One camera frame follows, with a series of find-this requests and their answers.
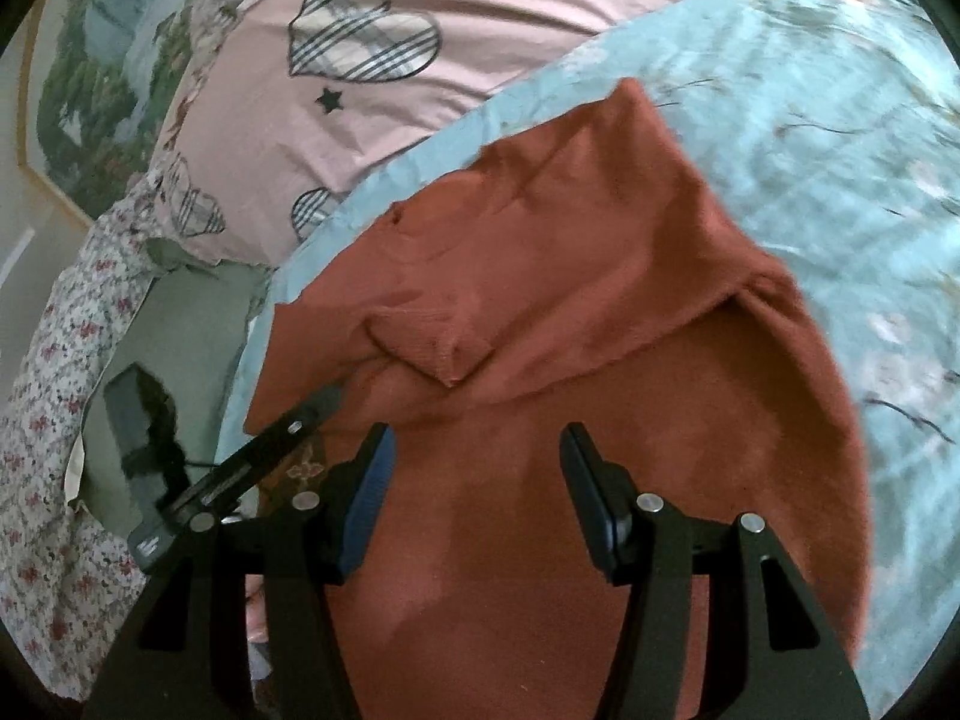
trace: hand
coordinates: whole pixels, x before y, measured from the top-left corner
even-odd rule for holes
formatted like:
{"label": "hand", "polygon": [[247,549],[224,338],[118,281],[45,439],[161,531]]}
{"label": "hand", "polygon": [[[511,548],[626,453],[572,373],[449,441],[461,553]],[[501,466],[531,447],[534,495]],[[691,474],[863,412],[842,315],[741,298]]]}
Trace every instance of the hand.
{"label": "hand", "polygon": [[267,605],[263,594],[263,576],[247,575],[247,640],[254,644],[263,644],[269,638],[267,633]]}

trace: metal screw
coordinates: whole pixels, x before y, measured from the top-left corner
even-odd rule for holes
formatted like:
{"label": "metal screw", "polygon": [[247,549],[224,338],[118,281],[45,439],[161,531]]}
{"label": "metal screw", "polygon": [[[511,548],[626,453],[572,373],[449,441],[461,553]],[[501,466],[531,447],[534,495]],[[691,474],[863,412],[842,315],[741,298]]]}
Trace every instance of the metal screw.
{"label": "metal screw", "polygon": [[763,521],[763,517],[759,514],[744,514],[740,518],[740,523],[745,531],[750,531],[751,533],[760,533],[767,527],[767,523]]}
{"label": "metal screw", "polygon": [[642,512],[656,514],[664,507],[664,500],[656,493],[643,493],[642,495],[637,495],[637,507],[639,507]]}
{"label": "metal screw", "polygon": [[306,490],[303,493],[294,495],[291,503],[298,512],[309,512],[310,509],[315,509],[320,506],[320,495],[311,490]]}
{"label": "metal screw", "polygon": [[190,520],[190,530],[194,533],[206,533],[216,522],[217,518],[213,517],[210,512],[200,512],[194,514],[193,519]]}

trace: plaid heart pattern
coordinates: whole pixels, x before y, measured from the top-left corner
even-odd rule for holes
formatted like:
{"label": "plaid heart pattern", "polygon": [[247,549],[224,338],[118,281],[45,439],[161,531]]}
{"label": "plaid heart pattern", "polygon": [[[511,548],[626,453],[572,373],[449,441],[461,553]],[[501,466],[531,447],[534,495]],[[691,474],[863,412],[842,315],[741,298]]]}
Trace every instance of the plaid heart pattern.
{"label": "plaid heart pattern", "polygon": [[336,194],[325,187],[301,194],[290,212],[290,221],[296,232],[296,240],[301,243],[306,241],[310,233],[317,229],[341,202],[343,202],[342,194]]}
{"label": "plaid heart pattern", "polygon": [[160,199],[170,207],[176,232],[185,238],[216,235],[227,229],[220,204],[190,183],[190,170],[179,154],[160,181]]}
{"label": "plaid heart pattern", "polygon": [[379,83],[421,73],[440,52],[430,16],[390,0],[304,0],[290,23],[291,76]]}

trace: light blue bedsheet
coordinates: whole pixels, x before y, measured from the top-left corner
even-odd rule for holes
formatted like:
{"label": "light blue bedsheet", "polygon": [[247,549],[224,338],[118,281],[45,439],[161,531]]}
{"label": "light blue bedsheet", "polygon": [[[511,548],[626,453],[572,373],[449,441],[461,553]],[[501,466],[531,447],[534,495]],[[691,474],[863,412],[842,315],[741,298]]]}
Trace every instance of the light blue bedsheet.
{"label": "light blue bedsheet", "polygon": [[[280,269],[291,301],[390,203],[635,76],[740,226],[794,272],[870,447],[875,578],[857,672],[902,693],[960,604],[960,93],[915,0],[686,0],[613,28],[367,179]],[[241,424],[272,308],[243,355]]]}

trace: orange sweater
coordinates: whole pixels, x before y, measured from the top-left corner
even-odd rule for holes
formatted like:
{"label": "orange sweater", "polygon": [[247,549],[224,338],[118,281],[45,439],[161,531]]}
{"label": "orange sweater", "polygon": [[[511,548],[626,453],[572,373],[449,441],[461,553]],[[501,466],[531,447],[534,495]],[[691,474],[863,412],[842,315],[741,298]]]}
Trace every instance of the orange sweater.
{"label": "orange sweater", "polygon": [[687,514],[766,517],[856,649],[853,407],[787,271],[635,81],[488,146],[278,306],[248,429],[334,380],[331,461],[397,430],[367,560],[331,594],[371,720],[592,716],[627,592],[590,565],[560,474],[574,420]]}

